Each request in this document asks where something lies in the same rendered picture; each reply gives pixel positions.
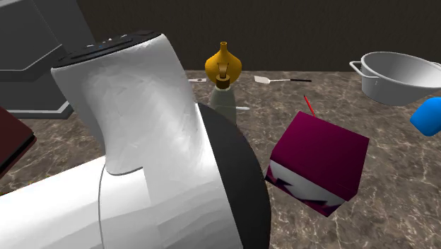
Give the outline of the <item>blue rounded object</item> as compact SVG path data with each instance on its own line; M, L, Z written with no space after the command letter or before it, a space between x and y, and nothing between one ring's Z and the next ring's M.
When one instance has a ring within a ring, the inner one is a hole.
M441 97L427 99L412 114L411 124L423 135L431 137L441 131Z

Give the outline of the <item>white two-handled pot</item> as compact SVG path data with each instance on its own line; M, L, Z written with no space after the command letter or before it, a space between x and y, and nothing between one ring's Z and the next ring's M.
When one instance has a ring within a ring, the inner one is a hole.
M370 99L404 106L441 90L441 64L397 52L370 52L349 63Z

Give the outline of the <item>grey bottle with brown cap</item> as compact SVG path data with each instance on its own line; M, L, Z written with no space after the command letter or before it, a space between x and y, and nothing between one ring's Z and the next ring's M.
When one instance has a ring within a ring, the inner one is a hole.
M230 76L227 74L228 63L219 62L218 69L219 73L216 75L216 85L211 94L210 107L236 125L235 94L230 87Z

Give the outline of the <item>dark red flat box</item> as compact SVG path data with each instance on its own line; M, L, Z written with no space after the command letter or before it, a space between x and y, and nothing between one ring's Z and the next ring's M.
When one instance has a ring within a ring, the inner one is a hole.
M0 106L0 179L36 141L31 128Z

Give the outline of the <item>magenta and white box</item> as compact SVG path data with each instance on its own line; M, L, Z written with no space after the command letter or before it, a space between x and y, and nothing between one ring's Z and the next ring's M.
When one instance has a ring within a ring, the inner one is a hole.
M369 139L298 112L275 145L265 179L329 216L357 193Z

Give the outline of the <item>yellow round vase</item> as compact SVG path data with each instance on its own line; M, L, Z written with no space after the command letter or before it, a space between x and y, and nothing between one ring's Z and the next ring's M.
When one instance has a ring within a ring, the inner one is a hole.
M231 83L235 82L241 74L242 63L228 51L227 42L221 42L219 51L207 59L205 63L206 75L214 83L219 74L219 63L228 64L226 74L230 77Z

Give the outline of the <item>red pencil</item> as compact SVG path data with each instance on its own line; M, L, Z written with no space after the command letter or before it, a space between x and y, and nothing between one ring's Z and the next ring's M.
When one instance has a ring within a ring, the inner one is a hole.
M316 115L315 115L315 113L314 113L314 110L313 110L313 108L312 108L312 106L311 106L311 104L310 104L309 99L307 98L307 96L304 95L303 98L305 99L305 102L307 103L307 106L308 106L308 108L309 108L309 110L310 110L312 116L313 116L313 117L316 117Z

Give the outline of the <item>grey range hood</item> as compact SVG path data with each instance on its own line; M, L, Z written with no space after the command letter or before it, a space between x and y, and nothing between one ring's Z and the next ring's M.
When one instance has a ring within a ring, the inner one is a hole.
M17 118L68 118L50 69L94 42L77 0L0 0L0 106Z

